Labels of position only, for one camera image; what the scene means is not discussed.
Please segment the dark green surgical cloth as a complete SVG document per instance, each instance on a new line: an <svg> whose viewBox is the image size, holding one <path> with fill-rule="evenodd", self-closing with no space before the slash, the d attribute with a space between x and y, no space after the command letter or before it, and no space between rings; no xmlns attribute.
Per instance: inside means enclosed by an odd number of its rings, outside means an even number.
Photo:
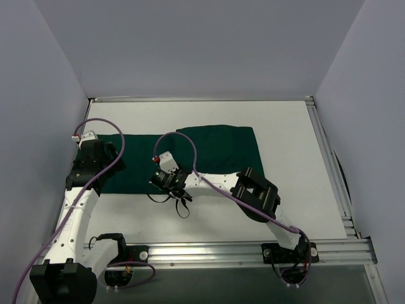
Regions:
<svg viewBox="0 0 405 304"><path fill-rule="evenodd" d="M263 174L263 164L252 127L231 125L203 125L178 129L175 134L99 135L116 149L124 148L122 161L125 170L106 172L103 194L153 194L161 191L149 183L157 166L152 161L153 151L169 151L177 164L185 169L197 168L206 174L231 174L246 167Z"/></svg>

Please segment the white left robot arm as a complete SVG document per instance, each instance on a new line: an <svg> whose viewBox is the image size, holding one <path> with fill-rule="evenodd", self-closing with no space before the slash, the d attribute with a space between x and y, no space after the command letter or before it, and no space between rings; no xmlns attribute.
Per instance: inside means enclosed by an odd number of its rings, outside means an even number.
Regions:
<svg viewBox="0 0 405 304"><path fill-rule="evenodd" d="M108 262L123 264L127 248L105 240L95 253L84 253L92 211L106 181L125 169L113 143L101 139L79 144L78 157L66 178L63 211L51 247L30 281L42 303L92 303L97 279Z"/></svg>

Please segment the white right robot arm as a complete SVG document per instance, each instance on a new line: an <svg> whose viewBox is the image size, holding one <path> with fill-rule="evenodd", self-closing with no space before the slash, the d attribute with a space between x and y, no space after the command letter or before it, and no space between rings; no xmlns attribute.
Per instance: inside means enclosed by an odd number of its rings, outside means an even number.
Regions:
<svg viewBox="0 0 405 304"><path fill-rule="evenodd" d="M201 196L232 200L251 220L267 225L288 261L296 261L308 248L302 232L281 206L278 187L251 167L232 174L204 174L179 168L166 172L159 168L149 183L182 203Z"/></svg>

